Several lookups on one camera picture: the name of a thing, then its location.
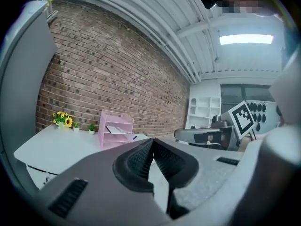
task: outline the potted plant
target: potted plant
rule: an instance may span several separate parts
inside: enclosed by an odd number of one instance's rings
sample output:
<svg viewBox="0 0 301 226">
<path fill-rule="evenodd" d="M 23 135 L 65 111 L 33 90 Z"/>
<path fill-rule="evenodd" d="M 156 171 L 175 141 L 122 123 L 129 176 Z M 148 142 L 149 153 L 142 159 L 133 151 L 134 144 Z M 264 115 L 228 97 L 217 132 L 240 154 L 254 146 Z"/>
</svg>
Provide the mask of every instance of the potted plant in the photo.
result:
<svg viewBox="0 0 301 226">
<path fill-rule="evenodd" d="M 89 133 L 90 135 L 93 135 L 95 133 L 95 125 L 93 124 L 89 125 Z"/>
<path fill-rule="evenodd" d="M 78 133 L 79 132 L 79 123 L 77 121 L 75 121 L 73 123 L 73 130 L 74 132 Z"/>
<path fill-rule="evenodd" d="M 53 113 L 53 123 L 59 128 L 66 128 L 72 125 L 72 116 L 64 112 Z"/>
</svg>

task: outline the desk drawer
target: desk drawer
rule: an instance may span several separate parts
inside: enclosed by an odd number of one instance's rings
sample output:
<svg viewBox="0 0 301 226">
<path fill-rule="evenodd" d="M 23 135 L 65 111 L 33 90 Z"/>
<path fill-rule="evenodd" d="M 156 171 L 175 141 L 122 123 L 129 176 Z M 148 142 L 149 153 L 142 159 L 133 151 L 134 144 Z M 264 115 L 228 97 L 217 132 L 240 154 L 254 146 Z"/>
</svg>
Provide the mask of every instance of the desk drawer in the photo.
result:
<svg viewBox="0 0 301 226">
<path fill-rule="evenodd" d="M 42 189 L 42 187 L 46 185 L 46 183 L 56 177 L 56 175 L 39 171 L 31 167 L 27 167 L 26 169 L 38 189 Z"/>
</svg>

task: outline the pink file organizer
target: pink file organizer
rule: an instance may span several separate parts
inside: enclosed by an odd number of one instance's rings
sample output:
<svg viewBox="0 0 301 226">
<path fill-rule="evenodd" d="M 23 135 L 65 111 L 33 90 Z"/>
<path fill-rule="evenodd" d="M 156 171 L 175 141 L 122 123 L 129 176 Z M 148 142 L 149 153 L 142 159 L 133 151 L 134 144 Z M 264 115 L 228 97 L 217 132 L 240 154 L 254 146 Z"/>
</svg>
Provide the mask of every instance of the pink file organizer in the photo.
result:
<svg viewBox="0 0 301 226">
<path fill-rule="evenodd" d="M 102 110 L 98 130 L 100 148 L 107 150 L 129 143 L 132 140 L 131 137 L 127 137 L 127 134 L 111 134 L 105 126 L 120 127 L 128 134 L 131 134 L 133 123 L 134 119 L 127 114 Z"/>
</svg>

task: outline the paper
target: paper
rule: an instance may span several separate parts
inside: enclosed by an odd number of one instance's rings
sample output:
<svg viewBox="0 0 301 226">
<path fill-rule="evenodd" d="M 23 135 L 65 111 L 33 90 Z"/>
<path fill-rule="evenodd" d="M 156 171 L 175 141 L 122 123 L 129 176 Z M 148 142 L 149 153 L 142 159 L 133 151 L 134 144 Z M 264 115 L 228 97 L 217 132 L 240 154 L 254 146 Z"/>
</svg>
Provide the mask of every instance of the paper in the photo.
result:
<svg viewBox="0 0 301 226">
<path fill-rule="evenodd" d="M 115 127 L 115 126 L 106 126 L 106 128 L 108 129 L 108 131 L 111 134 L 127 134 L 128 132 L 121 129 L 120 127 Z"/>
</svg>

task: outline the white ceiling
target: white ceiling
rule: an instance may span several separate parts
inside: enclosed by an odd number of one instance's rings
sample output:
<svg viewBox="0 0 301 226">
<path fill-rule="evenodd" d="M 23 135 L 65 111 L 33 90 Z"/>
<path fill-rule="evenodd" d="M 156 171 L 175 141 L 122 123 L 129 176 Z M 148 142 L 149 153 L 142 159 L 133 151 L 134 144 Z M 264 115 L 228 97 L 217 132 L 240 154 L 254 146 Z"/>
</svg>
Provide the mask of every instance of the white ceiling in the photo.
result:
<svg viewBox="0 0 301 226">
<path fill-rule="evenodd" d="M 101 1 L 146 28 L 191 83 L 248 74 L 275 78 L 281 71 L 283 25 L 275 17 L 224 14 L 216 6 L 205 9 L 200 0 Z M 220 36 L 252 33 L 274 35 L 274 40 L 271 45 L 219 42 Z"/>
</svg>

